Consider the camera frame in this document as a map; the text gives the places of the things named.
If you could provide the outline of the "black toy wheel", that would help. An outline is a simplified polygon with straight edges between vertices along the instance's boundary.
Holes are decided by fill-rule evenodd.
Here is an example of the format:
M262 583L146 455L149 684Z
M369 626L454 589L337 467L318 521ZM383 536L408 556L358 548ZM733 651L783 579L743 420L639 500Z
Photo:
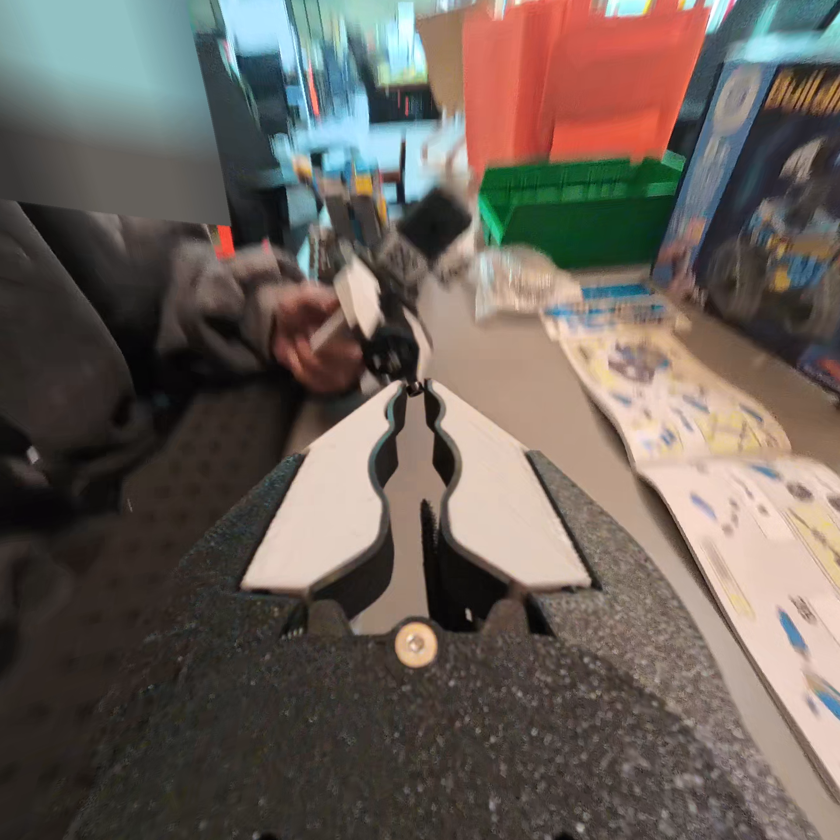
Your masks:
M361 342L364 366L381 381L415 383L419 343L410 329L383 325Z

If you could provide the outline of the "grey desk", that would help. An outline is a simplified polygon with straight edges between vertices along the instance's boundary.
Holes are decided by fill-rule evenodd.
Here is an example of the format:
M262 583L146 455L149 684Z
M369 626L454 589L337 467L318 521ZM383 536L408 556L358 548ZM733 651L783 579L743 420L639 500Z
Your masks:
M584 394L559 345L540 321L511 317L477 324L469 290L427 286L421 312L434 338L430 375L491 421L542 452L566 476L557 480L563 511L595 526L608 549L632 538L616 583L596 564L602 589L540 599L554 632L626 669L645 688L720 746L724 769L771 772L801 809L794 828L838 838L838 804L813 769L774 699L718 610L658 495L634 477L625 449ZM815 385L719 321L688 310L688 350L757 398L777 417L797 455L838 474L838 410ZM397 441L399 469L386 488L392 510L395 569L381 598L352 620L378 634L405 617L427 614L419 504L437 507L443 484L432 466L433 436L423 401L412 399ZM592 504L620 528L607 535Z

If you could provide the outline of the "large clear plastic bag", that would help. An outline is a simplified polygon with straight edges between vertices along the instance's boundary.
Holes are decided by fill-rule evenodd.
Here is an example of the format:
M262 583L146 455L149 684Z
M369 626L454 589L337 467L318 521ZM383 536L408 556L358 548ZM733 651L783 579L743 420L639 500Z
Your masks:
M486 248L470 274L477 322L499 313L540 314L583 301L581 284L550 257L525 245Z

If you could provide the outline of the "person's left forearm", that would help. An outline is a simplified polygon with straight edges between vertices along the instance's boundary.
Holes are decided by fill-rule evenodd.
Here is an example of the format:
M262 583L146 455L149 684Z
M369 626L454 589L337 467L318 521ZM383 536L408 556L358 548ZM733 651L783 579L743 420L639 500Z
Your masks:
M218 258L209 244L183 244L171 260L155 349L214 374L261 372L274 363L280 303L305 281L279 248L252 245Z

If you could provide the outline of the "dark blue robot kit box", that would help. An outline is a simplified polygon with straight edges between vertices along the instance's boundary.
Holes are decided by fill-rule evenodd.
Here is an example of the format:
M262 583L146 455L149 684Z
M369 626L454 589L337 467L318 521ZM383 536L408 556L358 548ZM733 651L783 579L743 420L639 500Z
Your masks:
M656 285L839 392L839 64L724 64Z

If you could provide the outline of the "instruction booklet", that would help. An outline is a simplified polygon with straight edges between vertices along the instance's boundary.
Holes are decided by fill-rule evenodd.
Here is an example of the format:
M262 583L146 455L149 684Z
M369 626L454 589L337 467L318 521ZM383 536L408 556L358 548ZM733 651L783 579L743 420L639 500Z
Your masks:
M838 796L838 475L794 456L775 417L666 328L542 323Z

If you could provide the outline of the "person's grey sweatshirt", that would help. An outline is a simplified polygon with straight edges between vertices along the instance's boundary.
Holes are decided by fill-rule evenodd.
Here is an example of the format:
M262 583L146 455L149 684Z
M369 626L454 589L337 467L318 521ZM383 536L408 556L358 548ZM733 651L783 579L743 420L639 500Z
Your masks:
M115 503L161 431L155 345L203 224L3 199L2 529Z

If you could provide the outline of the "person's left hand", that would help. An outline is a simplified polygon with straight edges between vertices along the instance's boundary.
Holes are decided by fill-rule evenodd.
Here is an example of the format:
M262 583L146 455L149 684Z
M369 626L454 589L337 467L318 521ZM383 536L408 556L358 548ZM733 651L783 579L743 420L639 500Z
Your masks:
M335 334L319 350L312 335L341 312L329 287L310 283L280 289L270 349L275 361L312 393L335 395L353 389L364 370L362 349L346 332Z

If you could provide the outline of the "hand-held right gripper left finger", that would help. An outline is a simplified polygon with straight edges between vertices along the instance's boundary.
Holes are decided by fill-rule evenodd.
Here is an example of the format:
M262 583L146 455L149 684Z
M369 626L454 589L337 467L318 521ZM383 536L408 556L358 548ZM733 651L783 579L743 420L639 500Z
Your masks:
M242 591L313 597L378 556L393 558L385 487L406 402L404 384L391 383L305 449Z

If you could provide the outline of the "green plastic bin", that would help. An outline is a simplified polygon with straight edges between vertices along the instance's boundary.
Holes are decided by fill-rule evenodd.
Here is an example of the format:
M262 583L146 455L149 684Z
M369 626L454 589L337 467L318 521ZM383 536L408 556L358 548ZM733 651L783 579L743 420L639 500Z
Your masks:
M522 164L488 169L478 195L489 245L528 245L565 270L652 264L686 159Z

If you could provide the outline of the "blue sticker sheet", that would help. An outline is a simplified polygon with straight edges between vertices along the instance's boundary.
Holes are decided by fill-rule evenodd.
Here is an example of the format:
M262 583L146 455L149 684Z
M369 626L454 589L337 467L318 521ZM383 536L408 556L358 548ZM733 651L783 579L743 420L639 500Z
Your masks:
M666 296L638 281L581 287L580 299L552 305L541 313L540 320L549 337L558 341L628 328L690 329L687 316Z

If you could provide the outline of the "toy tracked robot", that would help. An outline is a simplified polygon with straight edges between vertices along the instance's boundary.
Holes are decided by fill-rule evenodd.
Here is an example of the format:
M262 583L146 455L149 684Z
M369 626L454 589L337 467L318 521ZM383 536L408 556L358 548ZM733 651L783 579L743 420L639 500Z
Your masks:
M310 280L330 284L337 269L333 248L340 242L371 248L383 238L389 223L385 190L392 187L398 204L405 200L406 144L398 164L390 169L365 159L352 146L311 150L292 158L295 173L313 188L319 216L309 227L301 249Z

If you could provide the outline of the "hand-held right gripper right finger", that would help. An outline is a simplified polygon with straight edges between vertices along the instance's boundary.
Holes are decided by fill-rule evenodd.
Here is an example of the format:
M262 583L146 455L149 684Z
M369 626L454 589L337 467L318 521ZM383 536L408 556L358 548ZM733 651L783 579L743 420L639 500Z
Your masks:
M439 525L458 562L526 593L592 588L525 444L438 381L423 397L444 483Z

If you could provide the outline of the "black perforated mat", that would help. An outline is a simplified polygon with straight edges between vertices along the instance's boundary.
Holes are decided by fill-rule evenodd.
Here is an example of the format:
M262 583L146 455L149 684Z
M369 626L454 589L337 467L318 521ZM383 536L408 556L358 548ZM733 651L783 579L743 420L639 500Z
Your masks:
M2 532L2 838L62 838L175 567L279 463L303 398L280 380L197 393L93 512L40 500Z

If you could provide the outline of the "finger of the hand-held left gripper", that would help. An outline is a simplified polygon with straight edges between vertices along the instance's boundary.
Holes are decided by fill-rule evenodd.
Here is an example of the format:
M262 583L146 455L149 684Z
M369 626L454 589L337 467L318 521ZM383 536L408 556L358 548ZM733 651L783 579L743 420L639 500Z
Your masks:
M404 307L403 314L417 345L417 361L414 375L427 375L434 354L434 345L431 336L426 325L414 310Z
M361 335L374 335L384 321L381 287L361 258L344 263L333 279L333 291L347 327Z

